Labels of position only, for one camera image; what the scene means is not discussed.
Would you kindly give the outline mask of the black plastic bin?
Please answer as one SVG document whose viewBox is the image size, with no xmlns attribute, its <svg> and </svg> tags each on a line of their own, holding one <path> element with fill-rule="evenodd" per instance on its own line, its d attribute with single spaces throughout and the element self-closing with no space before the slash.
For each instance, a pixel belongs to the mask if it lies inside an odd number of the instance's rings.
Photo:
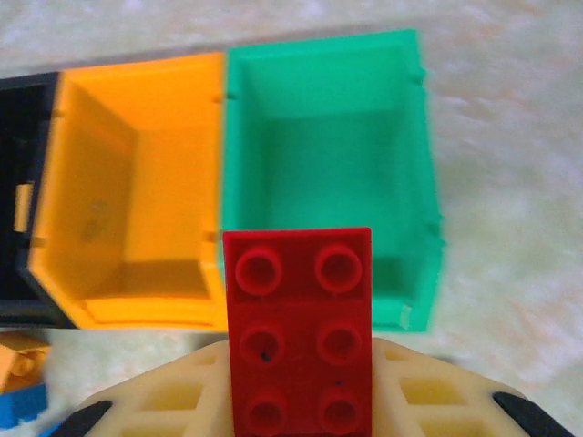
<svg viewBox="0 0 583 437">
<path fill-rule="evenodd" d="M 0 328 L 76 327 L 26 266 L 58 77 L 0 79 Z M 28 229 L 15 232 L 15 187 L 28 181 L 35 184 Z"/>
</svg>

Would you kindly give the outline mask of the orange plastic bin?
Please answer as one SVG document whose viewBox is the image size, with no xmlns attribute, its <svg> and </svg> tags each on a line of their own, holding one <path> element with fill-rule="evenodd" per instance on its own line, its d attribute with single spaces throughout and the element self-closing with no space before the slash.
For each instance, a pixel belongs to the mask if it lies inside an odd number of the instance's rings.
<svg viewBox="0 0 583 437">
<path fill-rule="evenodd" d="M 224 330 L 226 57 L 63 71 L 27 269 L 81 329 Z"/>
</svg>

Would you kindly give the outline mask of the blue lego brick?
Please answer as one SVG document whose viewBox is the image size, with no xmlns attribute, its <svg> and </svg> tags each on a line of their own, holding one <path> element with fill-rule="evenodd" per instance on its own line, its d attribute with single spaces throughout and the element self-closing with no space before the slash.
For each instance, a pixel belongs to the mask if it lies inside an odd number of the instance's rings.
<svg viewBox="0 0 583 437">
<path fill-rule="evenodd" d="M 21 422 L 35 420 L 47 406 L 47 388 L 44 383 L 0 394 L 0 430 L 9 430 Z"/>
</svg>

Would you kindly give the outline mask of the yellow lego brick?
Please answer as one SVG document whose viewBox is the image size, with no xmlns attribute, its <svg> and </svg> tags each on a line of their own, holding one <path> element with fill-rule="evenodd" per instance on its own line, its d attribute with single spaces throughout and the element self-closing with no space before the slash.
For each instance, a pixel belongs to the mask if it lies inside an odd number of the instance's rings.
<svg viewBox="0 0 583 437">
<path fill-rule="evenodd" d="M 15 187 L 14 231 L 24 233 L 28 229 L 29 213 L 34 194 L 34 183 L 28 181 Z"/>
<path fill-rule="evenodd" d="M 20 331 L 0 332 L 0 394 L 33 387 L 43 380 L 51 346 Z"/>
</svg>

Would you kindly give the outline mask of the yellowish right gripper right finger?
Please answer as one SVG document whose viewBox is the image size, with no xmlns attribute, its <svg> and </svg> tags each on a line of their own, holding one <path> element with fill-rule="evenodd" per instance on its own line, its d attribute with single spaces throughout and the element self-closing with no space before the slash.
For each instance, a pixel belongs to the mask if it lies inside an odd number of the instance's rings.
<svg viewBox="0 0 583 437">
<path fill-rule="evenodd" d="M 373 437 L 575 437 L 523 393 L 373 340 Z"/>
</svg>

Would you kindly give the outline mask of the long red lego brick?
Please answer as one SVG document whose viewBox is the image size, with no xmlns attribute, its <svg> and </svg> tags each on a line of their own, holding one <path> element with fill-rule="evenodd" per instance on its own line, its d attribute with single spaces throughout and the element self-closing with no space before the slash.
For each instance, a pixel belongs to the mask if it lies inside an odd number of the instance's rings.
<svg viewBox="0 0 583 437">
<path fill-rule="evenodd" d="M 372 232 L 223 236 L 235 437 L 372 437 Z"/>
</svg>

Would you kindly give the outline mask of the yellowish right gripper left finger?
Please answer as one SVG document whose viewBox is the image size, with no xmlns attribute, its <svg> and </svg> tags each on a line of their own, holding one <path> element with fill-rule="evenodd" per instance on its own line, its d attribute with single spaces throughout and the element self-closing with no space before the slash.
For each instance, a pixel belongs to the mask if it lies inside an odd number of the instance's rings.
<svg viewBox="0 0 583 437">
<path fill-rule="evenodd" d="M 234 437 L 225 340 L 87 398 L 63 437 Z"/>
</svg>

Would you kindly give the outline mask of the green plastic bin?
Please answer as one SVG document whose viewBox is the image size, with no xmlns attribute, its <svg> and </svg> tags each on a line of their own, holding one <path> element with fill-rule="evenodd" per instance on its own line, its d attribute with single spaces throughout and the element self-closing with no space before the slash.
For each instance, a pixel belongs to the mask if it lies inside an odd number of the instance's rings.
<svg viewBox="0 0 583 437">
<path fill-rule="evenodd" d="M 370 228 L 377 331 L 426 331 L 437 296 L 424 79 L 413 29 L 227 53 L 222 228 Z"/>
</svg>

